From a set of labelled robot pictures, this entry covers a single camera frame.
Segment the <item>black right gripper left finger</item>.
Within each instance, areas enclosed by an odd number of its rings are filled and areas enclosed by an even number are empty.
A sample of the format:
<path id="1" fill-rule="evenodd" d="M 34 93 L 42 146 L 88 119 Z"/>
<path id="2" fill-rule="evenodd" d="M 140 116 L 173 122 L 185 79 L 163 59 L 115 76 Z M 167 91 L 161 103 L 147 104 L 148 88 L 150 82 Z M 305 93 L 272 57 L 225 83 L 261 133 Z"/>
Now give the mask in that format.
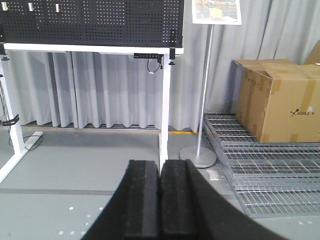
<path id="1" fill-rule="evenodd" d="M 157 240 L 159 172 L 154 161 L 130 160 L 113 196 L 84 240 Z"/>

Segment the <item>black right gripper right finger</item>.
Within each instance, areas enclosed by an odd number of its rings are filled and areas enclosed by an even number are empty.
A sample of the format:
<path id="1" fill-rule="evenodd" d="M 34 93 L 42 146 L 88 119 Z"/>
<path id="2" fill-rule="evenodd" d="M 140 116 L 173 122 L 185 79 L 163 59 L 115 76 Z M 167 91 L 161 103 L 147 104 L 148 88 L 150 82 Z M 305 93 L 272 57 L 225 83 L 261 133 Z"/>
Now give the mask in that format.
<path id="1" fill-rule="evenodd" d="M 160 179 L 162 240 L 283 240 L 229 203 L 190 160 L 167 160 Z"/>

